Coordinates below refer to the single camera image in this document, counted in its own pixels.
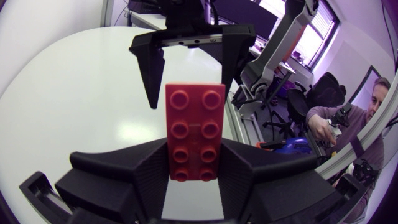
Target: computer monitor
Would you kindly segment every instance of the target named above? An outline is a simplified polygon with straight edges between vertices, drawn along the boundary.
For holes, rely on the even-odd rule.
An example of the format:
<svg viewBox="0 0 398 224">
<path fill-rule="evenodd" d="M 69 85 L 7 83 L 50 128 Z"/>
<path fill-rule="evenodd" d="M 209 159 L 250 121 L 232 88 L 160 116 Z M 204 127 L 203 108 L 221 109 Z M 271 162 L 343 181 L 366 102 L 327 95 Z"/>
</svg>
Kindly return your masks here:
<svg viewBox="0 0 398 224">
<path fill-rule="evenodd" d="M 236 24 L 254 24 L 257 35 L 269 39 L 277 16 L 250 0 L 217 0 L 218 16 Z"/>
</svg>

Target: window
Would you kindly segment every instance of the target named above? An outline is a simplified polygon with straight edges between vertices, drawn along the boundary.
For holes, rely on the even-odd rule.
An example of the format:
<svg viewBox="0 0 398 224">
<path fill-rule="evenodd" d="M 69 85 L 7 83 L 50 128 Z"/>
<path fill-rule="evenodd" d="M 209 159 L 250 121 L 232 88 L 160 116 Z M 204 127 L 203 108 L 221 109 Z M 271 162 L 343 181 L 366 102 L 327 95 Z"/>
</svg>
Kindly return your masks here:
<svg viewBox="0 0 398 224">
<path fill-rule="evenodd" d="M 274 30 L 285 14 L 285 2 L 283 0 L 252 0 L 264 9 L 273 13 L 279 19 Z M 303 66 L 312 69 L 318 62 L 321 54 L 329 44 L 332 35 L 339 23 L 335 13 L 324 0 L 319 1 L 318 12 L 312 22 L 306 26 L 303 36 L 299 40 L 291 57 Z"/>
</svg>

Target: person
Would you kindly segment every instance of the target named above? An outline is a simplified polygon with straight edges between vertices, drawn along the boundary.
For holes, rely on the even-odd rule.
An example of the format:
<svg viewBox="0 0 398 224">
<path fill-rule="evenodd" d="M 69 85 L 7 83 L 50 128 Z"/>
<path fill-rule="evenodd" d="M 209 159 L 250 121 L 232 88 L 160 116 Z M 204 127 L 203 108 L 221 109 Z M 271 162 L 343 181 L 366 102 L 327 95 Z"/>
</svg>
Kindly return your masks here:
<svg viewBox="0 0 398 224">
<path fill-rule="evenodd" d="M 339 127 L 341 135 L 338 139 L 333 138 L 331 131 L 329 130 L 327 119 L 330 119 L 333 115 L 335 115 L 341 106 L 337 108 L 314 107 L 310 109 L 310 111 L 307 113 L 306 122 L 315 139 L 331 142 L 332 145 L 334 145 L 333 147 L 325 149 L 325 152 L 328 156 L 331 156 L 334 154 L 334 152 L 339 152 L 342 150 L 365 127 L 365 125 L 370 121 L 377 109 L 380 107 L 380 104 L 386 97 L 390 86 L 391 84 L 384 77 L 378 78 L 374 82 L 368 110 L 365 111 L 358 106 L 352 105 L 351 111 L 348 113 L 348 117 L 346 119 L 349 123 L 349 126 Z M 378 166 L 379 170 L 381 170 L 384 162 L 384 145 L 381 134 L 369 146 L 369 148 L 365 150 L 364 154 L 360 158 L 366 159 L 369 164 L 374 164 Z M 353 211 L 348 215 L 345 222 L 354 222 L 358 217 L 366 212 L 365 208 L 368 204 L 368 200 L 373 189 L 374 183 L 368 187 L 364 197 L 359 201 L 357 206 L 354 207 Z"/>
</svg>

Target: wall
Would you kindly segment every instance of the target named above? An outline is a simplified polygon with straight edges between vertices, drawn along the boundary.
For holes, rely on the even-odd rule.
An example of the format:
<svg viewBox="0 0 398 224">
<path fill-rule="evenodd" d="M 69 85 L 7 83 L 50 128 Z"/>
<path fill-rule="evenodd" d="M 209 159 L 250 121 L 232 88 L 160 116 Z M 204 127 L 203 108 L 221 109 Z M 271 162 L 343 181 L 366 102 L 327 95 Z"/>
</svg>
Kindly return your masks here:
<svg viewBox="0 0 398 224">
<path fill-rule="evenodd" d="M 347 88 L 347 96 L 350 97 L 370 65 L 392 81 L 395 75 L 394 59 L 381 1 L 328 2 L 341 20 L 341 25 L 322 62 L 313 71 L 313 82 L 329 71 L 338 77 L 340 83 L 351 87 Z"/>
<path fill-rule="evenodd" d="M 41 50 L 70 34 L 99 27 L 102 4 L 98 0 L 6 1 L 0 12 L 0 96 Z"/>
</svg>

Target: black office chair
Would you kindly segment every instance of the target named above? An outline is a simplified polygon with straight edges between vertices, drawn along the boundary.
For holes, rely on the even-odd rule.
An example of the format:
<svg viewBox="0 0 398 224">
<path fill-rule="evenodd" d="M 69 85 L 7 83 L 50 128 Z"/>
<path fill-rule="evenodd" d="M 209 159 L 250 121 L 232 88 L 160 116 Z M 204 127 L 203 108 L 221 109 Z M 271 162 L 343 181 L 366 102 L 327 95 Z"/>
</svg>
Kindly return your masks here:
<svg viewBox="0 0 398 224">
<path fill-rule="evenodd" d="M 295 82 L 296 86 L 300 89 L 289 89 L 287 90 L 287 111 L 289 113 L 289 121 L 284 119 L 276 112 L 273 111 L 270 116 L 276 115 L 280 123 L 274 123 L 266 121 L 263 126 L 273 125 L 281 128 L 280 133 L 284 133 L 284 138 L 287 135 L 295 137 L 294 132 L 291 130 L 291 125 L 295 123 L 299 126 L 299 136 L 302 136 L 305 127 L 305 117 L 314 106 L 327 106 L 336 107 L 342 105 L 345 101 L 345 97 L 337 80 L 331 79 L 328 75 L 323 75 L 319 81 L 314 85 L 310 86 L 307 94 L 305 87 L 300 82 Z"/>
</svg>

